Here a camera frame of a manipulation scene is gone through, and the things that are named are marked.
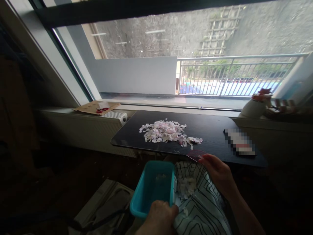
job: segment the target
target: pile of paper scraps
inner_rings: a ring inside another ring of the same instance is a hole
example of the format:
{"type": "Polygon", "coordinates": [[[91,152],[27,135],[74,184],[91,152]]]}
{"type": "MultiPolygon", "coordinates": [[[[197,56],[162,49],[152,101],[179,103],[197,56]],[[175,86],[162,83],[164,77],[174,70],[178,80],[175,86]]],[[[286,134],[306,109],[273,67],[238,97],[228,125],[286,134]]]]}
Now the pile of paper scraps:
{"type": "Polygon", "coordinates": [[[202,138],[187,137],[183,134],[186,125],[180,125],[175,121],[156,121],[153,124],[142,125],[139,129],[139,133],[145,132],[145,141],[152,143],[160,143],[168,141],[178,141],[182,147],[187,147],[190,144],[191,150],[193,150],[194,144],[201,144],[202,138]]]}
{"type": "Polygon", "coordinates": [[[197,182],[195,178],[181,178],[177,179],[178,197],[181,199],[188,199],[196,190],[197,182]]]}

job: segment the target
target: metal railing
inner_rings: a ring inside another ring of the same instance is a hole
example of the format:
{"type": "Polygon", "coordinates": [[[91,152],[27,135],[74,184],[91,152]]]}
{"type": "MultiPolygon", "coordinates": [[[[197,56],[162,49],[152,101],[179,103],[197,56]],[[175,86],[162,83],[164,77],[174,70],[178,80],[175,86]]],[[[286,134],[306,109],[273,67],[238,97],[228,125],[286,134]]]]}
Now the metal railing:
{"type": "Polygon", "coordinates": [[[179,94],[251,97],[261,88],[274,93],[295,63],[308,54],[184,58],[179,94]]]}

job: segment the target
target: blue surface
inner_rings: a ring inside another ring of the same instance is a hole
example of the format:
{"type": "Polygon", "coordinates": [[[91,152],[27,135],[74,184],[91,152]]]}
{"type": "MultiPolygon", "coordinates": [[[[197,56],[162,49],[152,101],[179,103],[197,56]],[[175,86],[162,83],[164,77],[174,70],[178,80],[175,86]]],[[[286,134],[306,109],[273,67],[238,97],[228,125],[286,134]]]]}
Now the blue surface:
{"type": "Polygon", "coordinates": [[[145,219],[155,200],[167,201],[172,207],[174,169],[175,166],[171,162],[147,162],[130,202],[130,212],[133,216],[145,219]]]}
{"type": "Polygon", "coordinates": [[[220,82],[191,81],[180,86],[180,94],[252,96],[261,88],[272,88],[274,92],[278,85],[278,82],[225,83],[222,91],[223,83],[220,82]]]}

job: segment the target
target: wooden trellis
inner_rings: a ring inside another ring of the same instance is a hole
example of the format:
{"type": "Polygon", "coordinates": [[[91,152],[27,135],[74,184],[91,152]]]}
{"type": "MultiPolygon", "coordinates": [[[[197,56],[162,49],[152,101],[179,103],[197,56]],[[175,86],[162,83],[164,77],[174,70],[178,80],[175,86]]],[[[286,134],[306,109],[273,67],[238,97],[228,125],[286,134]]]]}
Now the wooden trellis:
{"type": "Polygon", "coordinates": [[[225,55],[225,42],[234,34],[240,20],[240,12],[244,5],[220,8],[220,11],[210,16],[208,35],[204,36],[202,48],[196,57],[211,57],[225,55]]]}

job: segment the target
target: red scissors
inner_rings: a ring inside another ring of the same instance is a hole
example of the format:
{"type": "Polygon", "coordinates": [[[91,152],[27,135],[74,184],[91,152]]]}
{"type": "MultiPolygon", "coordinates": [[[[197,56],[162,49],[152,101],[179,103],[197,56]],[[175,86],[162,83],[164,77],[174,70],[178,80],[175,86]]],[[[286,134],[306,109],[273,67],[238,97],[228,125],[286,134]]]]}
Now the red scissors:
{"type": "Polygon", "coordinates": [[[97,111],[96,113],[103,113],[103,111],[107,111],[109,108],[102,108],[102,109],[98,109],[97,108],[97,111]]]}

